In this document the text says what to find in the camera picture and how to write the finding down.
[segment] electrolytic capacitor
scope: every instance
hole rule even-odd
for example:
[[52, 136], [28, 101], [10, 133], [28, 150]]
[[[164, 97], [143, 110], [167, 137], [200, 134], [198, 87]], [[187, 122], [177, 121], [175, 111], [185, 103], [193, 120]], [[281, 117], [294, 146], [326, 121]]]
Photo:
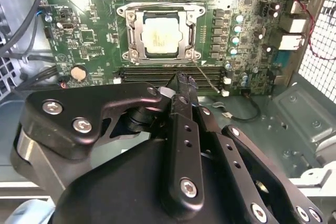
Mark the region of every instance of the electrolytic capacitor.
[[273, 18], [276, 18], [279, 16], [279, 13], [271, 9], [268, 11], [268, 15], [272, 16]]
[[278, 3], [270, 3], [269, 7], [273, 10], [279, 10], [280, 9], [280, 5]]
[[238, 37], [232, 37], [232, 38], [231, 38], [231, 42], [232, 42], [233, 44], [238, 44], [238, 43], [239, 43], [239, 38], [238, 38]]
[[263, 50], [265, 50], [266, 52], [271, 52], [272, 48], [270, 46], [268, 46], [267, 44], [263, 44], [262, 45]]
[[263, 34], [262, 33], [260, 33], [260, 32], [258, 32], [258, 31], [255, 31], [254, 33], [253, 33], [253, 35], [254, 35], [254, 37], [256, 38], [256, 39], [263, 39]]
[[232, 30], [235, 33], [241, 33], [242, 32], [242, 27], [241, 26], [234, 26]]
[[243, 21], [244, 21], [244, 17], [243, 17], [243, 15], [237, 15], [237, 16], [235, 17], [235, 21], [236, 21], [237, 23], [241, 23], [241, 22], [243, 22]]
[[236, 55], [236, 54], [238, 53], [238, 51], [237, 51], [236, 48], [231, 47], [231, 48], [229, 49], [229, 53], [230, 53], [231, 55]]

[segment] silver screw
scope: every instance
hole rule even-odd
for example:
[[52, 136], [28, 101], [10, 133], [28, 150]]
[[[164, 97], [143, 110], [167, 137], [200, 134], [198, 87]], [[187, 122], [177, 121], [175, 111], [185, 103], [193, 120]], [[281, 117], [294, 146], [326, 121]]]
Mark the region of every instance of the silver screw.
[[261, 222], [266, 223], [267, 222], [267, 215], [265, 211], [257, 204], [253, 203], [251, 205], [251, 209], [253, 212], [253, 215]]
[[309, 216], [308, 214], [301, 208], [301, 207], [296, 207], [296, 210], [298, 211], [300, 217], [305, 221], [309, 222]]
[[290, 101], [290, 102], [295, 102], [295, 101], [296, 101], [296, 96], [295, 96], [295, 95], [291, 95], [291, 96], [289, 97], [289, 101]]
[[147, 91], [148, 91], [148, 93], [151, 94], [151, 95], [156, 95], [156, 91], [155, 91], [155, 89], [153, 89], [153, 88], [151, 88], [151, 87], [147, 88]]
[[191, 58], [193, 56], [193, 54], [192, 54], [192, 52], [190, 50], [187, 50], [185, 52], [185, 56], [186, 56], [186, 58]]
[[313, 215], [315, 220], [317, 220], [318, 222], [322, 222], [322, 218], [319, 216], [317, 212], [315, 212], [314, 209], [309, 208], [309, 212], [311, 213], [311, 215]]
[[312, 125], [313, 125], [314, 128], [319, 128], [319, 127], [321, 127], [321, 122], [316, 120], [316, 121], [312, 122]]
[[185, 194], [185, 196], [189, 198], [195, 198], [197, 194], [197, 188], [194, 183], [192, 183], [189, 179], [181, 180], [181, 190]]
[[233, 132], [233, 134], [235, 134], [236, 136], [239, 136], [239, 131], [237, 131], [237, 129], [232, 128], [232, 132]]
[[50, 115], [58, 115], [63, 111], [63, 107], [58, 102], [45, 102], [42, 106], [42, 109], [44, 112], [50, 114]]
[[202, 110], [203, 110], [204, 114], [210, 115], [210, 110], [208, 110], [206, 107], [203, 107]]
[[44, 16], [44, 20], [46, 21], [46, 22], [48, 22], [48, 23], [51, 23], [51, 22], [53, 22], [52, 21], [52, 17], [50, 16], [50, 15], [46, 15], [46, 16]]
[[91, 123], [86, 119], [76, 119], [72, 126], [80, 133], [89, 133], [92, 130]]
[[135, 15], [134, 15], [134, 13], [127, 13], [127, 19], [130, 20], [130, 21], [135, 20]]

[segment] mounting hole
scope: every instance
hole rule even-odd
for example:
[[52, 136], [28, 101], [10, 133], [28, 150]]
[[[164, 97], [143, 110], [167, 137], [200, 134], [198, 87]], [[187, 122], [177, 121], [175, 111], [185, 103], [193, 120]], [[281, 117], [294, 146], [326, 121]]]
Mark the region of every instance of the mounting hole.
[[184, 129], [185, 129], [186, 131], [188, 131], [188, 132], [191, 132], [191, 128], [190, 128], [188, 125], [185, 125], [185, 126], [184, 126]]
[[188, 140], [184, 140], [184, 144], [187, 147], [193, 147], [193, 145]]
[[240, 164], [239, 164], [237, 161], [234, 161], [233, 163], [234, 163], [234, 165], [235, 165], [238, 169], [241, 168]]
[[183, 102], [184, 104], [188, 104], [188, 100], [185, 99], [184, 97], [180, 97], [180, 101]]

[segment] cable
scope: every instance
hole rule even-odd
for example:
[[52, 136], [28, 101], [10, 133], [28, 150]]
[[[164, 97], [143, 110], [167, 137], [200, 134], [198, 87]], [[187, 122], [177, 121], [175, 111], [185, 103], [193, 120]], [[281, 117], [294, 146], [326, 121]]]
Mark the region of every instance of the cable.
[[57, 68], [56, 66], [53, 66], [51, 68], [48, 68], [38, 74], [36, 74], [35, 76], [31, 77], [30, 79], [26, 80], [25, 82], [21, 83], [18, 87], [16, 87], [15, 90], [20, 91], [20, 90], [27, 90], [29, 89], [31, 86], [44, 81], [46, 79], [49, 79], [52, 76], [57, 75]]
[[311, 15], [311, 13], [309, 12], [309, 10], [307, 10], [307, 8], [305, 7], [305, 5], [300, 1], [300, 0], [295, 0], [296, 2], [299, 3], [300, 7], [308, 14], [309, 16], [309, 19], [310, 19], [310, 30], [309, 30], [309, 35], [308, 35], [308, 45], [309, 45], [309, 50], [311, 51], [312, 55], [319, 58], [319, 59], [322, 59], [322, 60], [326, 60], [326, 61], [331, 61], [331, 60], [336, 60], [336, 57], [334, 58], [325, 58], [325, 57], [322, 57], [322, 56], [319, 56], [313, 49], [313, 45], [312, 45], [312, 42], [311, 42], [311, 36], [314, 32], [314, 28], [315, 28], [315, 18]]
[[6, 51], [8, 51], [13, 45], [15, 45], [24, 35], [26, 30], [28, 29], [30, 23], [35, 17], [35, 14], [38, 10], [39, 4], [41, 0], [35, 0], [31, 9], [29, 10], [25, 20], [22, 22], [21, 26], [16, 30], [14, 35], [10, 38], [8, 43], [6, 43], [3, 47], [0, 48], [0, 56], [2, 56]]
[[251, 98], [251, 96], [249, 94], [243, 94], [243, 96], [251, 103], [251, 105], [256, 109], [257, 113], [252, 116], [251, 118], [247, 118], [247, 119], [242, 119], [242, 118], [238, 118], [234, 115], [232, 115], [230, 112], [227, 111], [227, 109], [224, 107], [224, 105], [222, 103], [214, 103], [213, 107], [214, 108], [219, 108], [221, 107], [223, 109], [223, 113], [222, 115], [225, 116], [226, 118], [230, 118], [236, 122], [241, 122], [241, 123], [250, 123], [250, 122], [254, 122], [255, 120], [257, 120], [260, 116], [261, 116], [261, 110], [259, 105]]
[[211, 86], [211, 88], [213, 90], [215, 90], [218, 94], [220, 93], [220, 90], [218, 88], [216, 88], [215, 85], [212, 84], [212, 82], [210, 81], [210, 79], [208, 78], [208, 76], [206, 76], [206, 74], [202, 71], [202, 69], [197, 65], [197, 62], [193, 60], [194, 65], [196, 66], [196, 68], [201, 72], [201, 74], [204, 76], [204, 78], [206, 79], [206, 81], [209, 83], [209, 85]]

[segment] black cable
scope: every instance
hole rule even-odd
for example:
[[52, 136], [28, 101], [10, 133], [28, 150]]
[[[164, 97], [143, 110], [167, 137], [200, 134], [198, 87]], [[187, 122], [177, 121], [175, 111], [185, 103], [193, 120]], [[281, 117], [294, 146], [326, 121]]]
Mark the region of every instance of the black cable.
[[46, 79], [49, 79], [52, 76], [57, 75], [57, 68], [56, 66], [53, 66], [51, 68], [48, 68], [36, 75], [34, 75], [33, 77], [29, 78], [28, 80], [26, 80], [25, 82], [21, 83], [19, 86], [16, 87], [17, 91], [20, 90], [25, 90], [25, 89], [29, 89], [29, 87], [44, 81]]
[[236, 122], [241, 122], [241, 123], [250, 123], [250, 122], [253, 122], [253, 121], [257, 120], [261, 116], [261, 110], [260, 110], [259, 105], [248, 94], [243, 94], [243, 96], [256, 109], [257, 113], [254, 116], [252, 116], [251, 118], [242, 119], [242, 118], [238, 118], [238, 117], [232, 115], [230, 112], [227, 111], [227, 109], [225, 107], [221, 106], [221, 108], [223, 109], [223, 116], [225, 116], [226, 118], [230, 118], [230, 119], [232, 119]]
[[31, 9], [29, 10], [25, 20], [22, 22], [21, 26], [16, 30], [13, 36], [10, 38], [8, 43], [6, 43], [3, 47], [0, 48], [0, 56], [2, 56], [6, 51], [8, 51], [12, 46], [14, 46], [24, 35], [26, 30], [28, 29], [30, 23], [36, 16], [36, 12], [38, 10], [39, 4], [41, 0], [35, 0]]

